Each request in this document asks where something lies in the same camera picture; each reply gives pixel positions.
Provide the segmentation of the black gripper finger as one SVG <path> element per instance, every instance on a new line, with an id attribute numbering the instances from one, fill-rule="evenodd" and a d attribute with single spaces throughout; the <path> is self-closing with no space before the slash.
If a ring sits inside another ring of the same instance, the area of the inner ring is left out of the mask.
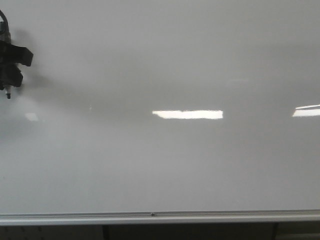
<path id="1" fill-rule="evenodd" d="M 0 66 L 0 89 L 4 90 L 5 86 L 19 88 L 22 85 L 23 75 L 15 63 L 9 63 Z"/>
<path id="2" fill-rule="evenodd" d="M 0 63 L 32 65 L 34 54 L 26 47 L 16 46 L 5 41 L 0 42 Z"/>

